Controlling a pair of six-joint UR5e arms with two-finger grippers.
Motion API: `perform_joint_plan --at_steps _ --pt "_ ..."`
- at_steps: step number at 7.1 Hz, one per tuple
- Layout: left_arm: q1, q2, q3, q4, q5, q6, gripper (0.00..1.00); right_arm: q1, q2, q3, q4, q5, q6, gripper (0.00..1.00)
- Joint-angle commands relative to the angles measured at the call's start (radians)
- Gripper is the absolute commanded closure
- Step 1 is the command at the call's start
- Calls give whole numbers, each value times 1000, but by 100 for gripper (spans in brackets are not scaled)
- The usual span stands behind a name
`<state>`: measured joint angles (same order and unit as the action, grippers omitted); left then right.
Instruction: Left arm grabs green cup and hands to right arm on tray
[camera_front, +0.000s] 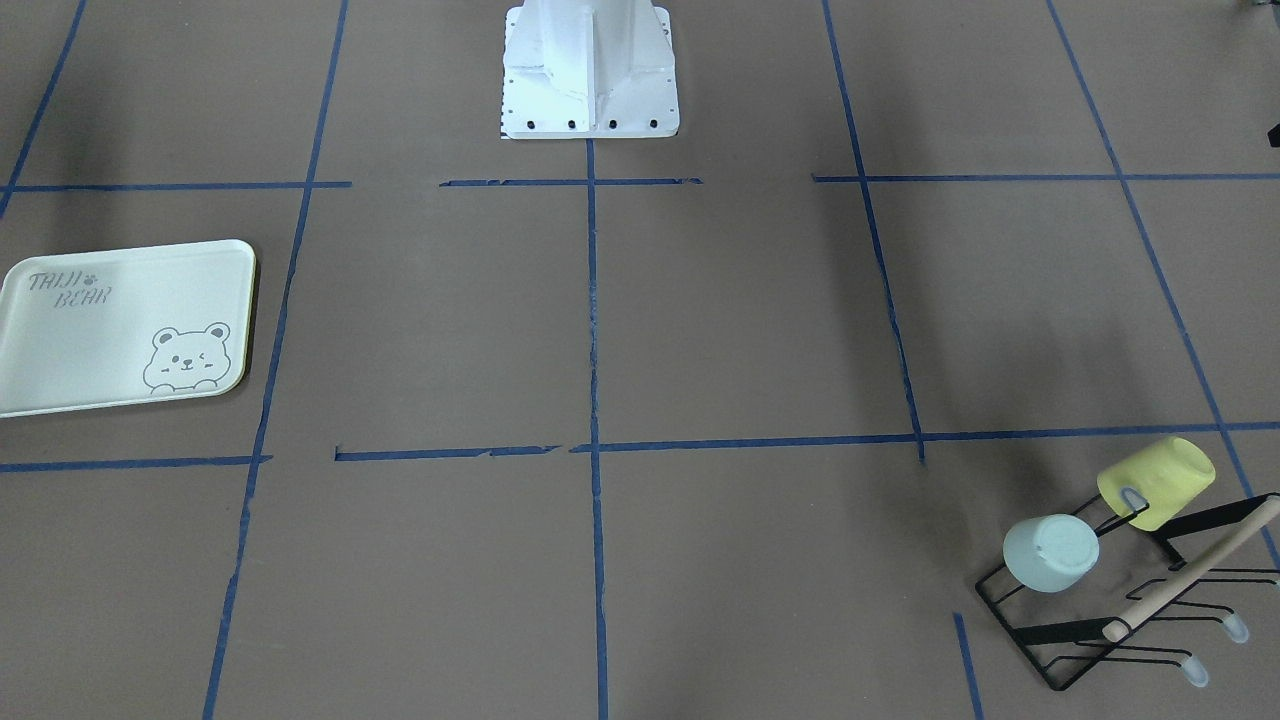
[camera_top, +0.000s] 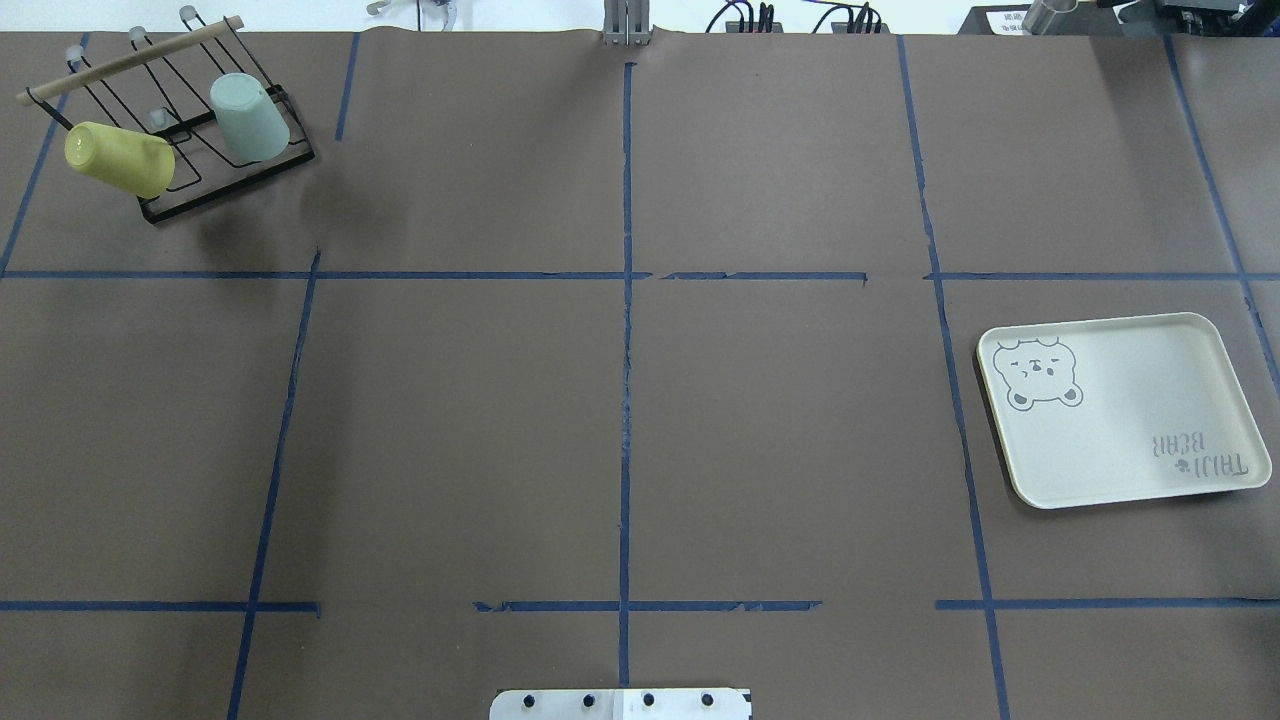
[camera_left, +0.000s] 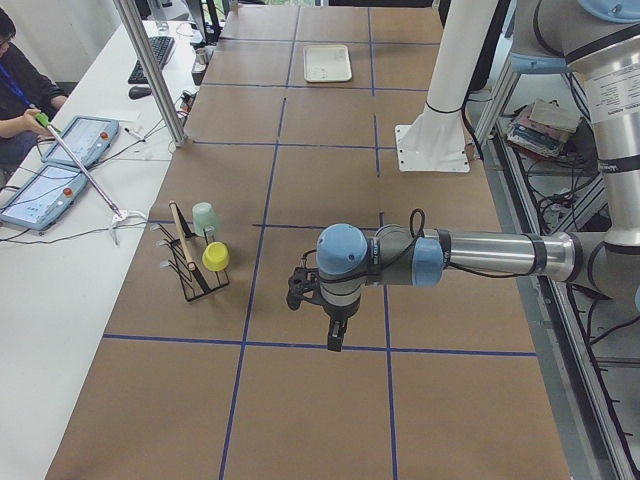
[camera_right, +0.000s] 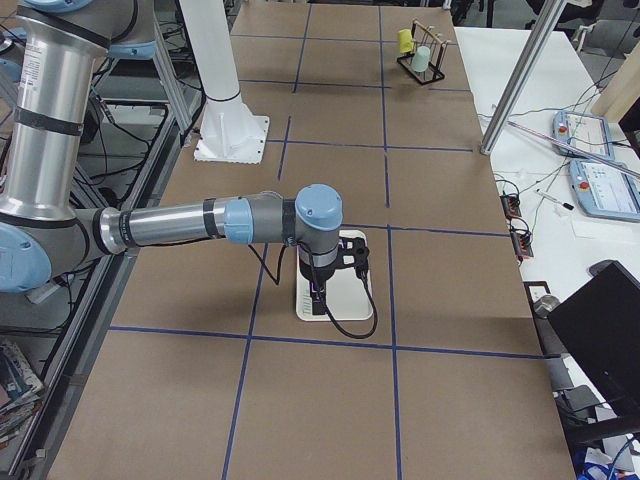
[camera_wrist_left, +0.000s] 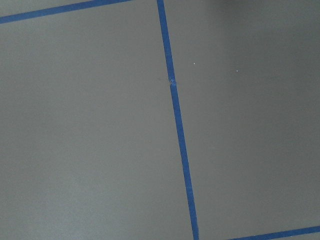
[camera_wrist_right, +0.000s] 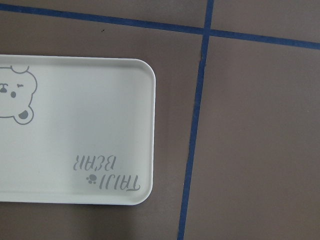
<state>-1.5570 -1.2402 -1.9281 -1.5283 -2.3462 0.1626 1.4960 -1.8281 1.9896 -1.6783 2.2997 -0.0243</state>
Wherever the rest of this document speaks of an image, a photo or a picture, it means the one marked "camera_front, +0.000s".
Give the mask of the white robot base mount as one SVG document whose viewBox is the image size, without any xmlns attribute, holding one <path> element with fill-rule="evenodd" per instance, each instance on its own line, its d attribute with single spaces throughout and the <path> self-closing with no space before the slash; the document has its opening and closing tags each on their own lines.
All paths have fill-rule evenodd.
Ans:
<svg viewBox="0 0 1280 720">
<path fill-rule="evenodd" d="M 675 41 L 663 6 L 525 1 L 507 10 L 503 28 L 503 138 L 678 133 Z"/>
</svg>

